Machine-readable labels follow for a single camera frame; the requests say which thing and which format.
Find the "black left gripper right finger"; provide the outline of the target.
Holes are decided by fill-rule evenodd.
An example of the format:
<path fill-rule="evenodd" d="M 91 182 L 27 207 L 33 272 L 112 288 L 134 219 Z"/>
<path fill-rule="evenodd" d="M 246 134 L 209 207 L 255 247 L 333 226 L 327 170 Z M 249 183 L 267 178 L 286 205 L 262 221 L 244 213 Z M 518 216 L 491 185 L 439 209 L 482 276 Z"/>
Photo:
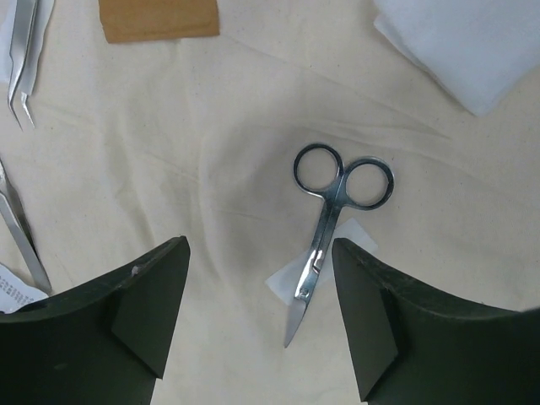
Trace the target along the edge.
<path fill-rule="evenodd" d="M 359 397 L 369 404 L 536 404 L 539 311 L 465 300 L 332 246 Z"/>

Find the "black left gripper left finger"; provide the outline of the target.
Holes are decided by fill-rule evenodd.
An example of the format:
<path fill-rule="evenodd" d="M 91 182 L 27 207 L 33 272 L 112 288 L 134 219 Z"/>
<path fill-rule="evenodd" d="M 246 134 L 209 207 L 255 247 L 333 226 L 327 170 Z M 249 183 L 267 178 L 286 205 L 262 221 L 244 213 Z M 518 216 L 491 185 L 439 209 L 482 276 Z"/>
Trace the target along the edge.
<path fill-rule="evenodd" d="M 163 379 L 191 250 L 174 237 L 1 317 L 3 404 L 149 404 Z"/>

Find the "straight surgical scissors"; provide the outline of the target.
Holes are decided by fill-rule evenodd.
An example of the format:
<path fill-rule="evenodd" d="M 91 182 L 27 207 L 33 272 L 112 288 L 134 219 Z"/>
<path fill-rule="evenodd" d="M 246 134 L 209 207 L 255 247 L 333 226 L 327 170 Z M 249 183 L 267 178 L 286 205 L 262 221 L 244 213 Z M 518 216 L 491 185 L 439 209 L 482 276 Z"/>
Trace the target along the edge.
<path fill-rule="evenodd" d="M 300 161 L 306 154 L 316 149 L 321 149 L 330 154 L 336 165 L 336 175 L 323 188 L 307 186 L 300 178 Z M 376 202 L 371 204 L 363 204 L 355 201 L 349 196 L 347 190 L 348 178 L 356 169 L 363 165 L 377 167 L 386 178 L 386 189 L 384 193 Z M 395 176 L 391 167 L 383 159 L 375 156 L 364 156 L 346 165 L 343 163 L 340 153 L 330 145 L 324 143 L 311 143 L 298 152 L 294 160 L 293 177 L 299 189 L 309 195 L 319 197 L 323 201 L 323 204 L 305 264 L 302 267 L 299 281 L 294 289 L 292 303 L 289 305 L 283 341 L 285 348 L 293 341 L 294 335 L 303 321 L 316 290 L 316 285 L 342 209 L 348 207 L 360 211 L 375 210 L 383 206 L 390 199 L 395 187 Z"/>

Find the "scalpel with brown cap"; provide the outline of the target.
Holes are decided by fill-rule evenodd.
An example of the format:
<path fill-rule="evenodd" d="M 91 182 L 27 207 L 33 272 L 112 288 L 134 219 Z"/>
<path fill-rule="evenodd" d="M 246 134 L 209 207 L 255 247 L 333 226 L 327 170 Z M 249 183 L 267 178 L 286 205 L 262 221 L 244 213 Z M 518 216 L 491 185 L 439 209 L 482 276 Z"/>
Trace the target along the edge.
<path fill-rule="evenodd" d="M 215 0 L 99 0 L 99 9 L 111 44 L 219 35 Z"/>

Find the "fine curved forceps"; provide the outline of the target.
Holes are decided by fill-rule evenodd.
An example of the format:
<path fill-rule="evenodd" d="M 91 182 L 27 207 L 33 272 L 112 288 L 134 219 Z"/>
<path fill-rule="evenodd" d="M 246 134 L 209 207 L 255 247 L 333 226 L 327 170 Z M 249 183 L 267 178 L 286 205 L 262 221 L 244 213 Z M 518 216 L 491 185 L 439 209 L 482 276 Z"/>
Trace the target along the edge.
<path fill-rule="evenodd" d="M 37 79 L 39 60 L 45 42 L 53 1 L 18 0 L 8 3 L 7 14 L 13 15 L 13 34 L 9 55 L 12 62 L 7 90 L 8 108 L 16 122 L 20 122 L 14 109 L 17 95 L 28 118 L 31 118 L 28 98 Z"/>

